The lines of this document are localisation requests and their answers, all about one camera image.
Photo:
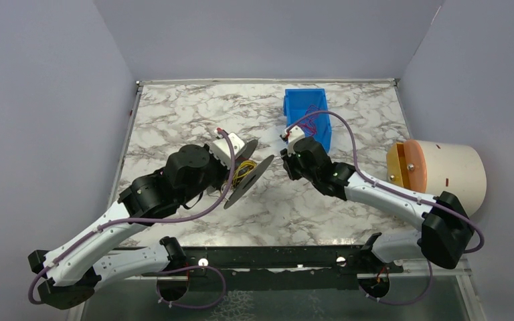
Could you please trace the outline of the black round spool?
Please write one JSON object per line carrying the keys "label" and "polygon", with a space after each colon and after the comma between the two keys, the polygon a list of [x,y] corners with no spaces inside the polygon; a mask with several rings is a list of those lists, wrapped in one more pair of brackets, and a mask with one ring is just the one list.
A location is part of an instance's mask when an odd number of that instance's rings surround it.
{"label": "black round spool", "polygon": [[239,201],[259,180],[259,178],[269,168],[274,155],[271,154],[260,163],[252,159],[252,155],[258,147],[258,139],[250,140],[246,144],[244,152],[236,159],[234,178],[232,181],[232,194],[227,198],[224,209],[229,209]]}

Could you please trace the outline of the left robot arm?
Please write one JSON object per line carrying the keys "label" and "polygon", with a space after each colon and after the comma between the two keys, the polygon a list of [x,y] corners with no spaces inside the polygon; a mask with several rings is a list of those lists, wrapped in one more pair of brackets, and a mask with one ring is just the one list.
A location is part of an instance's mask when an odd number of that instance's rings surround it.
{"label": "left robot arm", "polygon": [[235,138],[182,146],[163,168],[135,179],[77,236],[57,249],[30,253],[35,279],[29,287],[29,301],[67,310],[116,280],[144,273],[184,272],[186,255],[174,237],[119,256],[111,251],[156,223],[174,222],[178,208],[206,189],[229,185],[244,149],[245,144]]}

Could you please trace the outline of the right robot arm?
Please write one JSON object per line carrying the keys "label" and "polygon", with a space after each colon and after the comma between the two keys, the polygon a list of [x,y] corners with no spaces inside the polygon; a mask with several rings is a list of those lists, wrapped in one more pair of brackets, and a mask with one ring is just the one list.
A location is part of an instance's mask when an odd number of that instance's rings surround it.
{"label": "right robot arm", "polygon": [[312,137],[297,140],[280,156],[291,180],[304,178],[323,195],[369,205],[413,227],[410,232],[372,235],[363,251],[374,262],[424,258],[452,270],[475,233],[456,195],[413,192],[364,174],[354,165],[333,162]]}

